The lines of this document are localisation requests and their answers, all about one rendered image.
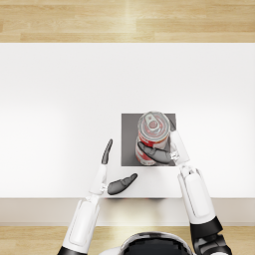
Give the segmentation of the red can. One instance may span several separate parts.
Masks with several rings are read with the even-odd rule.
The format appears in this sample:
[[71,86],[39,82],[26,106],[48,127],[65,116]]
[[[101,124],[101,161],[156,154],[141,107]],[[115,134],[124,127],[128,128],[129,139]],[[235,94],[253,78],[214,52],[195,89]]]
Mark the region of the red can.
[[135,156],[142,165],[155,165],[155,161],[149,158],[144,152],[142,152],[138,145],[135,146]]
[[164,149],[169,138],[171,124],[160,112],[143,114],[137,124],[139,139],[149,147]]

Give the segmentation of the dark grey square mat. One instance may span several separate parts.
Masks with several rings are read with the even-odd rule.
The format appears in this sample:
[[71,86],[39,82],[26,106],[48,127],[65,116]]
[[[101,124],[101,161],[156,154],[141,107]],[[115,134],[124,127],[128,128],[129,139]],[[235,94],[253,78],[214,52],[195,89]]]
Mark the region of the dark grey square mat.
[[[165,114],[170,123],[171,131],[176,130],[175,114]],[[142,114],[122,114],[122,166],[145,166],[135,156],[135,145],[137,138],[137,123]],[[164,148],[170,152],[170,138]]]

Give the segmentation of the dark round robot body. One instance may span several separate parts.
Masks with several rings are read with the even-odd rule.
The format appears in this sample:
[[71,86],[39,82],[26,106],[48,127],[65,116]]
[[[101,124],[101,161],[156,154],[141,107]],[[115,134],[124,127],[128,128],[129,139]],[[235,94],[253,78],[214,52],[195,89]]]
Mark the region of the dark round robot body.
[[99,255],[194,255],[180,237],[159,231],[140,232],[128,238],[122,246]]

